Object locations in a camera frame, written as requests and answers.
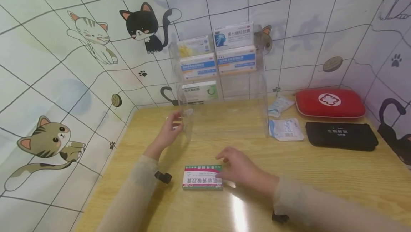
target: bandage packet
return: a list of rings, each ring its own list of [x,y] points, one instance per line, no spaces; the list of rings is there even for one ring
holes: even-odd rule
[[[268,116],[279,118],[281,113],[295,104],[295,101],[288,100],[284,96],[279,96],[268,107]]]
[[[304,139],[296,118],[268,120],[268,132],[279,141],[300,141]]]

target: tiled wall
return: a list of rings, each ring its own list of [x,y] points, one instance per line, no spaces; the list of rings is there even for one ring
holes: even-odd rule
[[[362,94],[364,99],[378,99],[372,92],[384,86],[401,94],[395,90],[400,86],[390,84],[399,75],[380,71],[382,62],[374,69],[372,62],[375,56],[381,58],[379,51],[409,45],[394,32],[404,29],[401,35],[406,37],[408,27],[401,24],[409,19],[398,23],[400,19],[375,18],[382,0],[0,0],[2,231],[70,231],[133,112],[172,105],[167,46],[147,53],[143,41],[131,38],[126,17],[119,12],[144,9],[144,2],[155,13],[159,28],[150,29],[157,31],[160,43],[166,38],[163,14],[170,8],[170,40],[210,34],[212,27],[247,20],[270,28],[272,47],[267,46],[271,49],[265,56],[269,95],[340,86],[342,81],[361,91],[349,83],[354,77],[366,79],[353,73],[357,70],[372,77],[363,89],[371,88]],[[384,31],[376,37],[372,33],[378,30]],[[367,49],[372,49],[368,56]],[[403,61],[395,57],[400,67],[387,69],[405,76],[407,52],[395,53]],[[391,55],[384,62],[393,64]],[[325,72],[323,64],[334,56],[343,59],[340,67]],[[361,62],[368,65],[357,65]],[[409,106],[406,95],[402,97],[402,104]],[[404,118],[400,116],[396,126]]]
[[[384,0],[342,81],[411,169],[411,0]]]

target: acrylic display rack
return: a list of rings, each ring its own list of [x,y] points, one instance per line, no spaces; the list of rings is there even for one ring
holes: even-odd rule
[[[169,52],[175,77],[175,92],[182,112],[184,132],[189,140],[208,138],[259,138],[268,136],[267,87],[265,82],[262,27],[254,25],[256,71],[219,75],[205,80],[184,80],[176,42]],[[202,104],[186,101],[182,86],[216,80],[219,99]]]

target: pink stripe on box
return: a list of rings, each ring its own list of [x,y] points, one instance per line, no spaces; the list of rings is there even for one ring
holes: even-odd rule
[[[219,173],[219,170],[214,170],[214,169],[185,169],[184,171],[206,171],[206,172],[214,172],[214,173]]]

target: right hand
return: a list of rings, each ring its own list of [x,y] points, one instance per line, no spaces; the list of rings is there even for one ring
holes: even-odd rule
[[[269,196],[274,195],[278,177],[258,168],[243,152],[229,146],[215,158],[229,163],[229,167],[225,167],[216,178],[239,183]]]

